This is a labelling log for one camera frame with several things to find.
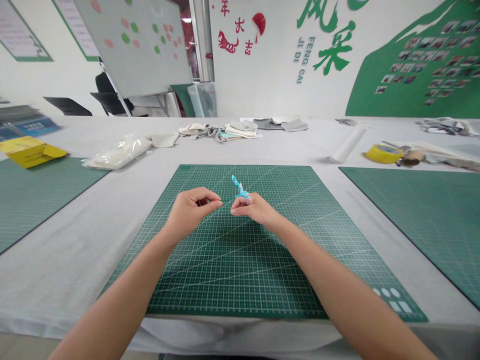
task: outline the floor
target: floor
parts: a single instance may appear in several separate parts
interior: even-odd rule
[[[0,360],[46,360],[60,340],[0,332]],[[127,351],[122,360],[158,360],[152,352]]]

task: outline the tape roll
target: tape roll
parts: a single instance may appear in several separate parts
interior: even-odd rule
[[[367,158],[381,164],[394,164],[400,160],[405,153],[395,147],[388,145],[373,145],[365,154]]]

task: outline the white tablecloth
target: white tablecloth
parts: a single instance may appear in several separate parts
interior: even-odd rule
[[[74,157],[91,157],[125,134],[176,131],[185,118],[76,117],[42,137]],[[427,134],[413,119],[371,124],[345,166],[394,168],[361,154],[382,140],[438,146],[479,139]],[[205,119],[224,125],[229,119]],[[218,144],[180,138],[174,148],[114,171],[0,256],[0,331],[62,338],[99,295],[179,164],[308,165],[318,174],[429,319],[410,326],[441,358],[480,356],[480,313],[326,157],[352,131],[309,120],[308,131],[263,131],[263,138]],[[420,164],[416,169],[454,171]],[[228,317],[146,318],[130,349],[177,354],[263,355],[278,359],[356,358],[329,321]]]

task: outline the plastic bag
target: plastic bag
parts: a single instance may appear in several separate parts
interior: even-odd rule
[[[153,146],[145,136],[126,135],[111,148],[99,152],[83,162],[87,168],[118,170],[138,158]]]
[[[195,83],[187,88],[197,118],[217,118],[217,94],[214,82]]]

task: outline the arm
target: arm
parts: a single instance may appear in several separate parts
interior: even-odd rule
[[[436,359],[409,327],[359,277],[281,216],[260,195],[234,216],[249,216],[275,233],[305,273],[337,330],[362,359]]]
[[[206,188],[178,194],[163,229],[88,309],[49,359],[120,359],[142,323],[175,245],[222,205],[220,197]]]

